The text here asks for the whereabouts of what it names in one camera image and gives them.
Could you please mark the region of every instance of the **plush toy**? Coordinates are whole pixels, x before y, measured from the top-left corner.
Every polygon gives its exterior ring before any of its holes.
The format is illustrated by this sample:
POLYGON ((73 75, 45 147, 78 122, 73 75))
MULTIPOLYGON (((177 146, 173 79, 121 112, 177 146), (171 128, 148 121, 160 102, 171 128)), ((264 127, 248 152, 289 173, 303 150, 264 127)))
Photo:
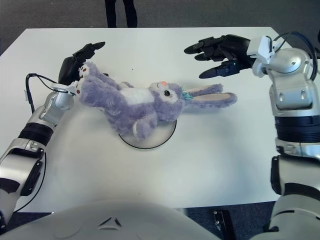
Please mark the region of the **plush toy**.
POLYGON ((150 136, 159 122, 175 121, 185 107, 225 108, 237 101, 234 93, 221 93, 221 84, 184 91, 175 83, 160 81, 148 88, 116 83, 86 62, 79 70, 77 94, 84 105, 100 108, 120 135, 150 136))

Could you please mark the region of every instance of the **round plate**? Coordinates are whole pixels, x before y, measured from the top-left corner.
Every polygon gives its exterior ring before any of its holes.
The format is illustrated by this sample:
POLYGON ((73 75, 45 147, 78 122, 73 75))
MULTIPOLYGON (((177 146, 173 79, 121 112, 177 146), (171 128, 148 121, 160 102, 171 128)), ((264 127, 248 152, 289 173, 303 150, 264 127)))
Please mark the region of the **round plate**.
POLYGON ((131 147, 137 149, 154 149, 171 138, 174 134, 177 126, 177 120, 175 121, 165 121, 159 123, 154 129, 151 136, 146 139, 138 140, 133 133, 120 135, 120 138, 131 147))

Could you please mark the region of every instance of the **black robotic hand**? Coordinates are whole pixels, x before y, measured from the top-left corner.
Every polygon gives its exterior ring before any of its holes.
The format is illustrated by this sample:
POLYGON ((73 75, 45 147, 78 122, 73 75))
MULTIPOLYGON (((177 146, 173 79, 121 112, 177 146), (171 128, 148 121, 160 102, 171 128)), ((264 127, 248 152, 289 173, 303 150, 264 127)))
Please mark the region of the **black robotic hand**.
POLYGON ((251 68, 254 64, 255 59, 247 56, 249 43, 249 39, 228 34, 219 38, 209 37, 199 40, 198 43, 187 47, 184 52, 198 54, 194 57, 198 61, 220 62, 227 58, 228 61, 223 61, 220 66, 204 71, 199 78, 227 77, 238 74, 242 69, 251 68))
POLYGON ((87 59, 95 55, 95 50, 102 48, 105 44, 104 41, 95 44, 89 43, 72 56, 65 58, 59 73, 59 83, 68 86, 74 81, 79 81, 79 68, 87 59))

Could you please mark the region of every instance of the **floor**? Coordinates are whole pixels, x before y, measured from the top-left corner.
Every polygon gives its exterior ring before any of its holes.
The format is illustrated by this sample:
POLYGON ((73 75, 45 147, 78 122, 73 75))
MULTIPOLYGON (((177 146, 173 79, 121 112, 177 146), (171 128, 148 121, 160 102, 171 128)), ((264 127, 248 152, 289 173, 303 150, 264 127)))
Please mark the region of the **floor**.
MULTIPOLYGON (((278 33, 299 31, 315 47, 320 23, 319 0, 136 0, 139 28, 272 27, 278 33)), ((126 27, 124 5, 116 2, 117 26, 126 27)), ((106 28, 104 0, 0 0, 0 55, 26 28, 106 28)), ((306 49, 299 39, 288 42, 306 49)), ((262 232, 273 202, 220 207, 228 209, 238 240, 262 232)), ((215 207, 190 208, 188 216, 209 231, 215 207)), ((45 214, 16 213, 9 229, 45 214)))

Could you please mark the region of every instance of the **white table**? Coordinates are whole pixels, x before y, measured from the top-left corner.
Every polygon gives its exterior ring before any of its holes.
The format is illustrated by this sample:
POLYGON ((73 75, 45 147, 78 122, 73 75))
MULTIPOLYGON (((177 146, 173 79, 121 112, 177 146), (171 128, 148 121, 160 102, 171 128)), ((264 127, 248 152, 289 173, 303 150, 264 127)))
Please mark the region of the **white table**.
MULTIPOLYGON (((136 87, 168 81, 184 89, 222 83, 226 92, 237 94, 238 102, 220 110, 188 110, 167 143, 137 150, 119 139, 101 112, 76 101, 47 146, 43 186, 24 211, 55 212, 115 198, 147 199, 172 208, 276 200, 270 184, 271 158, 277 154, 271 81, 254 77, 250 69, 198 79, 219 64, 199 62, 183 52, 200 39, 225 34, 278 35, 270 27, 25 30, 0 57, 0 153, 31 115, 24 94, 26 74, 57 80, 63 59, 87 43, 106 41, 91 61, 116 81, 136 87)), ((35 107, 50 92, 36 79, 30 89, 35 107)), ((29 199, 21 198, 17 206, 29 199)))

